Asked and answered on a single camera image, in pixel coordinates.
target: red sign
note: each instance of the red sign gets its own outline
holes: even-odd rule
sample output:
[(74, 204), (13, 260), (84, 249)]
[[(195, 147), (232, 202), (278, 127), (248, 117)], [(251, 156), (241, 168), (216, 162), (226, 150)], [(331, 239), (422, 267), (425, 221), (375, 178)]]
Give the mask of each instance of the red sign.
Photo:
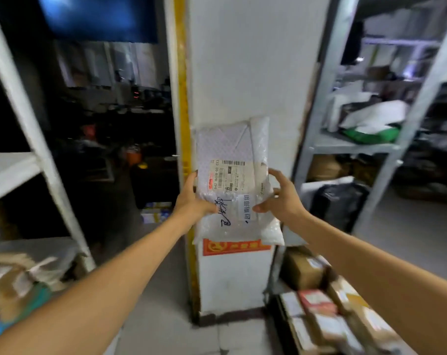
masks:
[(261, 244), (261, 239), (241, 242), (213, 242), (209, 239), (203, 240), (203, 256), (256, 252), (270, 249), (271, 245)]

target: person's right arm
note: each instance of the person's right arm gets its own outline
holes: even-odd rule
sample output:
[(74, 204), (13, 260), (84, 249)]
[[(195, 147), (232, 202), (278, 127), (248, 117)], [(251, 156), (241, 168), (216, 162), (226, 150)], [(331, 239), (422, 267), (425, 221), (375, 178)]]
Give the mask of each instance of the person's right arm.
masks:
[(254, 211), (271, 211), (327, 258), (419, 355), (447, 355), (447, 281), (314, 217), (289, 179), (269, 173), (281, 188)]

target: yellow tape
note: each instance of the yellow tape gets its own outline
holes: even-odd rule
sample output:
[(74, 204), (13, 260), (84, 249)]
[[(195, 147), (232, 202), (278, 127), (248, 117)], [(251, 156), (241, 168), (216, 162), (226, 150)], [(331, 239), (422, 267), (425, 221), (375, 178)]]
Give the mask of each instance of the yellow tape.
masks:
[[(174, 12), (176, 17), (176, 38), (178, 46), (178, 75), (179, 75), (179, 120), (181, 131), (181, 159), (184, 179), (192, 169), (191, 130), (189, 125), (189, 113), (187, 103), (187, 72), (186, 72), (186, 38), (185, 38), (185, 1), (174, 0)], [(192, 245), (194, 240), (194, 228), (187, 233), (187, 261), (189, 265), (191, 282), (192, 316), (198, 319), (200, 312), (199, 278), (197, 276), (196, 247)]]

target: person's left hand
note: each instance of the person's left hand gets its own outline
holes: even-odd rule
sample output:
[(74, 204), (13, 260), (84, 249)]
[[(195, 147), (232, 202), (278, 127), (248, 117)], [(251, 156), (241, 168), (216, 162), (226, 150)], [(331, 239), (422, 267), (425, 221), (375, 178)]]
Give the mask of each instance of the person's left hand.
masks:
[(194, 180), (197, 178), (197, 171), (189, 174), (185, 180), (184, 187), (179, 194), (173, 214), (184, 215), (185, 221), (190, 222), (190, 226), (196, 224), (204, 215), (216, 213), (217, 206), (213, 203), (199, 199), (194, 193)]

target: bubble wrap package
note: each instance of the bubble wrap package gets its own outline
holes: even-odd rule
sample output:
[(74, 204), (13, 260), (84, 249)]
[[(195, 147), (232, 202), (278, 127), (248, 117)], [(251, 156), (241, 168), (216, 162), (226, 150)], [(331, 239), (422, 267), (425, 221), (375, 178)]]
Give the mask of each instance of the bubble wrap package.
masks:
[(203, 238), (284, 244), (279, 220), (270, 212), (252, 211), (273, 193), (268, 178), (268, 132), (269, 117), (253, 117), (195, 133), (197, 195), (215, 203), (219, 212), (197, 223), (194, 244)]

